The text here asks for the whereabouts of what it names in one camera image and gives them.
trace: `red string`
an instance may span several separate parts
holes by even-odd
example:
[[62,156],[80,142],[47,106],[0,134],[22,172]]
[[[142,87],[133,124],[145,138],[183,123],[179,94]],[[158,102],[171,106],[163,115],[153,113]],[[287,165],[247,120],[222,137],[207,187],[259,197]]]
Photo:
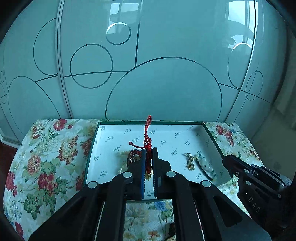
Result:
[[139,148],[139,149],[146,149],[147,152],[146,152],[146,164],[145,164],[145,167],[146,167],[146,171],[147,171],[148,174],[151,173],[151,168],[152,168],[151,167],[151,159],[152,159],[151,138],[147,134],[148,127],[150,126],[151,121],[152,121],[152,116],[149,115],[148,118],[147,118],[146,124],[145,124],[145,134],[144,134],[145,138],[144,138],[144,146],[143,147],[136,146],[131,141],[129,142],[129,144],[131,146],[134,146],[134,147]]

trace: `white tray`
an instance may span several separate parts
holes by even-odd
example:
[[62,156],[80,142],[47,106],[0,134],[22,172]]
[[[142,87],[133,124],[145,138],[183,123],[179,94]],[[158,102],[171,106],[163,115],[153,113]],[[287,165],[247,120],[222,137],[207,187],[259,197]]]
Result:
[[[152,147],[157,147],[160,159],[170,163],[173,171],[184,175],[187,180],[200,183],[208,180],[194,161],[195,170],[186,167],[187,157],[184,153],[196,155],[198,151],[206,157],[217,173],[217,179],[212,181],[216,186],[230,180],[229,173],[222,165],[222,158],[209,137],[203,125],[154,124],[148,129],[148,136],[152,139]],[[115,124],[112,122],[99,123],[94,137],[91,155],[86,167],[85,183],[97,181],[105,183],[118,174],[127,156],[122,151],[135,149],[129,141],[143,146],[144,125]],[[145,182],[144,199],[154,199],[152,178]]]

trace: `blue flower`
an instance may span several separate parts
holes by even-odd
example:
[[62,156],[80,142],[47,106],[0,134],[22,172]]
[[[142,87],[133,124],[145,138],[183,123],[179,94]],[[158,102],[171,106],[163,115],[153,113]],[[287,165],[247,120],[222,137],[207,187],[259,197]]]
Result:
[[166,211],[166,207],[165,207],[165,201],[157,201],[154,203],[154,206],[156,207],[156,210],[159,211]]

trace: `brown floor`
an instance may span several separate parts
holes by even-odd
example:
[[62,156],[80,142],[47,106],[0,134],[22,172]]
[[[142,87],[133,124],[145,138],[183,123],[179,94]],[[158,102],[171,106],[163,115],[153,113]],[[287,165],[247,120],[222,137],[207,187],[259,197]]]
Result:
[[[17,149],[2,144],[0,142],[0,200],[3,200],[3,193],[6,183],[6,178],[9,172],[10,165],[15,156]],[[2,209],[3,202],[0,201],[0,208]]]

